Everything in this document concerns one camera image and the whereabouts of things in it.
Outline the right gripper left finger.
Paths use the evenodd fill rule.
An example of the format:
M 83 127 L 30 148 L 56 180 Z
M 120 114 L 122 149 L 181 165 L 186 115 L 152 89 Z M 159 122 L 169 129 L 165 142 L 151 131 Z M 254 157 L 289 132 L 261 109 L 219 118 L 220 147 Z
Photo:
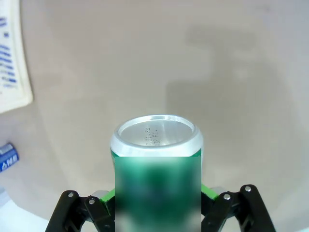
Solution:
M 46 231 L 80 232 L 86 221 L 93 223 L 98 232 L 115 231 L 115 190 L 98 190 L 87 197 L 74 190 L 64 191 Z

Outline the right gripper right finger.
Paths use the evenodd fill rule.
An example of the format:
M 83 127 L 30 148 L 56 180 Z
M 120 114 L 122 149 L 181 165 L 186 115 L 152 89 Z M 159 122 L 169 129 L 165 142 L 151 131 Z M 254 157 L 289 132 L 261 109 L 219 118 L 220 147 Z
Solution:
M 235 217 L 242 232 L 274 232 L 276 229 L 256 186 L 246 184 L 238 192 L 216 193 L 201 185 L 203 232 L 220 232 L 227 219 Z

